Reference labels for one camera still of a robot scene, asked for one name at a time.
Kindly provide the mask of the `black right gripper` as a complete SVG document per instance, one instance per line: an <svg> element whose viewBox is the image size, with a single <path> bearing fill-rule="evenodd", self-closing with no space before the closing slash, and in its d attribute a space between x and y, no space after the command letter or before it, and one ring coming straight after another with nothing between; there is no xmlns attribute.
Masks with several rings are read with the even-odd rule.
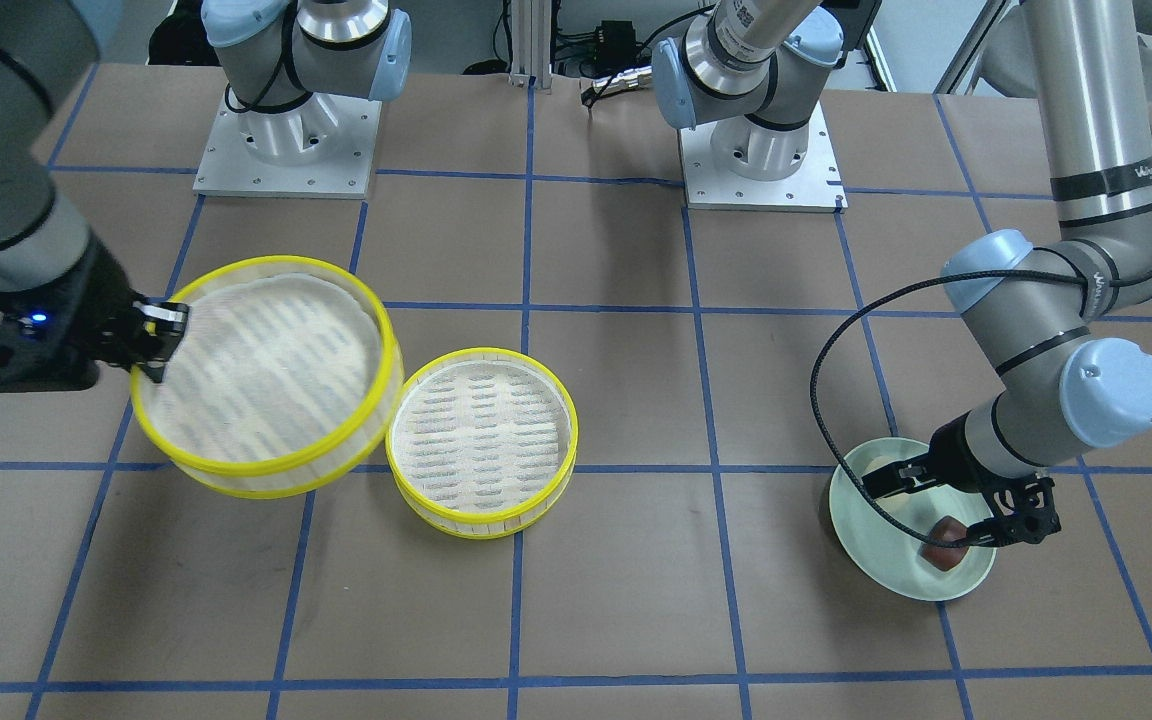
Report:
<svg viewBox="0 0 1152 720"><path fill-rule="evenodd" d="M0 290L0 393L82 391L99 364L161 384L191 309L134 291L94 234L71 270L32 290Z"/></svg>

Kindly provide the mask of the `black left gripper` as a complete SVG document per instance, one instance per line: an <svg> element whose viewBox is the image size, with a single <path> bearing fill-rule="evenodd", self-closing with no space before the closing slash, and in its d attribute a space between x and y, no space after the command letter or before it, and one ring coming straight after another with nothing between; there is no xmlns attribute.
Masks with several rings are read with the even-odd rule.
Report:
<svg viewBox="0 0 1152 720"><path fill-rule="evenodd" d="M924 454L902 460L897 475L861 477L861 497L882 520L916 541L935 543L882 510L878 498L916 495L927 488L948 486L986 501L990 516L967 525L967 538L948 547L1001 548L1015 543L1038 544L1062 529L1053 506L1053 480L1047 475L1029 473L1009 478L995 473L975 460L967 441L967 418L960 416L938 429Z"/></svg>

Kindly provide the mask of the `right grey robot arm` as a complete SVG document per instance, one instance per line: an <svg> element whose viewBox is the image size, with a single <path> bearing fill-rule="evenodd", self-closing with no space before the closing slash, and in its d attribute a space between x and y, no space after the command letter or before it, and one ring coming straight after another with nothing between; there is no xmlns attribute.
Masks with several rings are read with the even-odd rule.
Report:
<svg viewBox="0 0 1152 720"><path fill-rule="evenodd" d="M0 393L172 365L172 301L219 111L270 126L326 97L394 100L412 18L394 1L202 1L219 67L109 63L114 29L174 1L0 1Z"/></svg>

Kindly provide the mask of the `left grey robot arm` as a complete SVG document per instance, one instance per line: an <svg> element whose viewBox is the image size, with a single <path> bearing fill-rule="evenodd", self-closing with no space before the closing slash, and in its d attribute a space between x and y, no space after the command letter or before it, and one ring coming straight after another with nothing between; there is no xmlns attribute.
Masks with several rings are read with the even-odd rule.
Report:
<svg viewBox="0 0 1152 720"><path fill-rule="evenodd" d="M881 498L950 486L990 514L941 538L879 510L925 547L1036 544L1058 532L1044 469L1152 429L1152 356L1091 323L1152 300L1152 132L1129 1L1025 1L1059 241L993 232L961 249L943 287L1005 391L938 429L929 450L859 477ZM652 50L660 114L677 129L744 124L787 138L841 54L817 1L721 1Z"/></svg>

